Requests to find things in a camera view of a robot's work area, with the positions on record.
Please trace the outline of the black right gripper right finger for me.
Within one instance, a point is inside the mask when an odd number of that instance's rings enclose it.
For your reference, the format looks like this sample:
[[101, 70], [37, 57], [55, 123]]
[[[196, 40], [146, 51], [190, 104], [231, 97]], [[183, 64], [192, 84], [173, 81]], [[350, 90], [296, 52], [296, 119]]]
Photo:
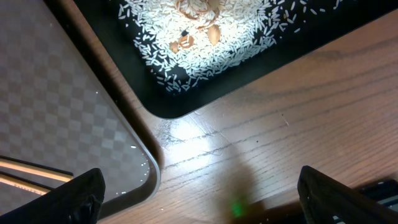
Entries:
[[371, 200], [310, 166], [302, 167], [297, 183], [307, 223], [397, 223], [397, 212]]

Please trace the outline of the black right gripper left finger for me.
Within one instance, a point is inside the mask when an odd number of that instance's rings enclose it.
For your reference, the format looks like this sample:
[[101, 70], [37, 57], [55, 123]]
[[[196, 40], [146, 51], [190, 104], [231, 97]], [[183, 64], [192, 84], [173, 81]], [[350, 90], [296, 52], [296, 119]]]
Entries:
[[93, 168], [49, 193], [1, 215], [1, 224], [95, 224], [106, 186]]

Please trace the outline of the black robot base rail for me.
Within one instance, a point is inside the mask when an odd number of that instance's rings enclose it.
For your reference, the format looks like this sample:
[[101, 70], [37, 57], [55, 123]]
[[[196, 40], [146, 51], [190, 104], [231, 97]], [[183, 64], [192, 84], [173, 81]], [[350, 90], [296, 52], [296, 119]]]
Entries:
[[355, 188], [371, 201], [365, 211], [361, 211], [355, 223], [397, 223], [397, 181], [380, 180]]

